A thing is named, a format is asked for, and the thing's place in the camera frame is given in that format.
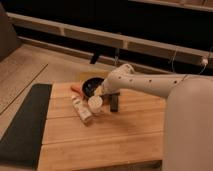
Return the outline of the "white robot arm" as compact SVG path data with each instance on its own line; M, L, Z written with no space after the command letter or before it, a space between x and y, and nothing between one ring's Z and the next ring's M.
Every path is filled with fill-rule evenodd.
M124 64L95 92L112 94L122 88L166 100L162 171L213 171L213 76L137 75Z

